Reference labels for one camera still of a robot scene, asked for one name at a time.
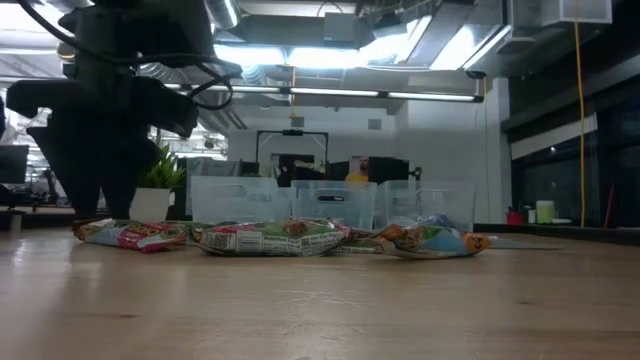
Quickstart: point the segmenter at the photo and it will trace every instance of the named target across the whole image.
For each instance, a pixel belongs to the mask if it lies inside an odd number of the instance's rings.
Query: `white pot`
[[[129,217],[141,222],[165,221],[170,193],[170,189],[137,188],[129,208]]]

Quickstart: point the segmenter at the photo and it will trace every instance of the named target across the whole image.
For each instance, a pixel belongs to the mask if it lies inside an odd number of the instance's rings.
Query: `potted plant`
[[[131,220],[162,222],[167,218],[169,196],[185,176],[185,169],[177,169],[178,158],[162,148],[160,160],[147,169],[138,181],[136,194],[129,208]]]

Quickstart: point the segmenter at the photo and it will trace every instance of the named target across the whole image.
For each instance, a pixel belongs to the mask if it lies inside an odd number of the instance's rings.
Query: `wooden table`
[[[8,359],[640,359],[640,248],[221,258],[0,241]]]

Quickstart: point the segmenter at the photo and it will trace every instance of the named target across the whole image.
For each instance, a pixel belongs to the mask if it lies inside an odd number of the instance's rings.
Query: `clear plastic bin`
[[[411,226],[446,215],[458,230],[473,231],[473,184],[394,180],[380,185],[378,192],[376,228]]]
[[[282,221],[291,215],[290,194],[275,179],[192,176],[193,221]]]
[[[373,227],[378,187],[374,183],[294,180],[291,187],[294,217],[330,217],[351,227]]]

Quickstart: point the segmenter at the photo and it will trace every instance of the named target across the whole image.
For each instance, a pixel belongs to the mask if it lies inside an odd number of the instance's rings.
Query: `table surface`
[[[3,360],[640,359],[640,248],[223,258],[23,235],[0,241]]]

